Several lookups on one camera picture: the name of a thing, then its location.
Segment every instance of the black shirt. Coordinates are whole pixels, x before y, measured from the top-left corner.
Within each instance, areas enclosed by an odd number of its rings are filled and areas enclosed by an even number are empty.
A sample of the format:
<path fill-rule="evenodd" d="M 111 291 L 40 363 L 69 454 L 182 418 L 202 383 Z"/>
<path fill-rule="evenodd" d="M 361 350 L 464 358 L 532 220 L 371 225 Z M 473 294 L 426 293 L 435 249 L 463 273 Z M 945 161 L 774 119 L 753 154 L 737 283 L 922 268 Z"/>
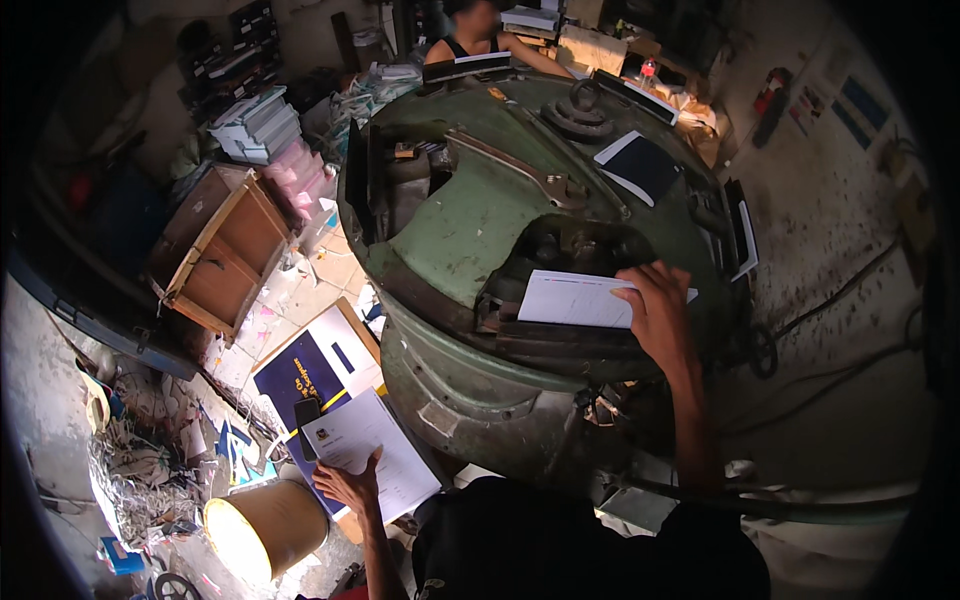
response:
<path fill-rule="evenodd" d="M 453 36 L 446 36 L 442 38 L 446 42 L 446 45 L 450 47 L 450 50 L 453 52 L 454 59 L 465 59 L 470 56 L 469 52 L 464 49 L 463 46 L 457 43 L 457 40 Z M 500 52 L 500 46 L 496 42 L 496 34 L 493 34 L 493 37 L 490 38 L 490 52 L 487 54 L 493 54 L 494 52 Z"/>
<path fill-rule="evenodd" d="M 769 598 L 739 515 L 680 504 L 655 537 L 623 538 L 589 500 L 483 477 L 416 514 L 420 600 L 445 598 Z"/>

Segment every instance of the tiled floor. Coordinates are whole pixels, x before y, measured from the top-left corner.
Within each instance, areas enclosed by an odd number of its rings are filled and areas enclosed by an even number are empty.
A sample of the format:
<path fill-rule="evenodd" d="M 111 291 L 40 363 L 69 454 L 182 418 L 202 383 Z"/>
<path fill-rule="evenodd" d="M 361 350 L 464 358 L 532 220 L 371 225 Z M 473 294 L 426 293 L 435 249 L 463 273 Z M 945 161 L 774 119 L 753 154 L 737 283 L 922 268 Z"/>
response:
<path fill-rule="evenodd" d="M 253 303 L 233 346 L 226 349 L 222 340 L 211 339 L 202 361 L 214 379 L 274 425 L 278 423 L 272 408 L 260 401 L 253 385 L 253 367 L 336 299 L 343 296 L 350 305 L 356 304 L 367 283 L 339 223 L 335 228 L 308 226 L 294 246 L 307 253 L 316 284 L 312 275 L 296 267 L 282 271 L 281 261 Z"/>

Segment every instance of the bucket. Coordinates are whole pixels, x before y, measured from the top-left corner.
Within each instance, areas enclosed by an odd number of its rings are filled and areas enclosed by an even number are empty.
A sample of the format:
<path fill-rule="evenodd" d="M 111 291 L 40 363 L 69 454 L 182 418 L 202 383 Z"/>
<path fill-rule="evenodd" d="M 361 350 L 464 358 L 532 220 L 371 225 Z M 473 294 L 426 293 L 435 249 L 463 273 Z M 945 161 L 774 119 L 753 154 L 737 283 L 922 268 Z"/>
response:
<path fill-rule="evenodd" d="M 268 584 L 326 540 L 320 502 L 293 481 L 211 498 L 204 530 L 221 562 L 250 584 Z"/>

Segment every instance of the pink paper stack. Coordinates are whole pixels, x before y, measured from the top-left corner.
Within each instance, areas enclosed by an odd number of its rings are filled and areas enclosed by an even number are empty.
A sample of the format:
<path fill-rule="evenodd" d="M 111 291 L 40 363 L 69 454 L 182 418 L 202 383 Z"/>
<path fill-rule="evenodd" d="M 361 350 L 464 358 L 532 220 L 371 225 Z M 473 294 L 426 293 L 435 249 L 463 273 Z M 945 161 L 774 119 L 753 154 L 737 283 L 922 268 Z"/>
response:
<path fill-rule="evenodd" d="M 320 153 L 311 153 L 302 137 L 297 136 L 264 167 L 263 175 L 276 183 L 283 197 L 307 221 L 335 204 L 335 174 L 324 168 L 323 157 Z"/>

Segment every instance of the black wheel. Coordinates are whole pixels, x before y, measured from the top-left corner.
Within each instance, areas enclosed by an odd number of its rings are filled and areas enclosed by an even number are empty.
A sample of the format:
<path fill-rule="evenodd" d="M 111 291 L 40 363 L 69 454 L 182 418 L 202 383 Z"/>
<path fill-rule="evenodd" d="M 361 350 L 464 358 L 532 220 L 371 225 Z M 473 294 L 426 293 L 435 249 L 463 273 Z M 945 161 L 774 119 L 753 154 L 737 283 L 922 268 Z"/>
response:
<path fill-rule="evenodd" d="M 777 372 L 777 343 L 770 330 L 763 325 L 750 325 L 747 334 L 747 352 L 750 370 L 759 379 L 769 379 Z"/>
<path fill-rule="evenodd" d="M 156 600 L 203 600 L 200 593 L 176 573 L 163 573 L 154 584 Z"/>

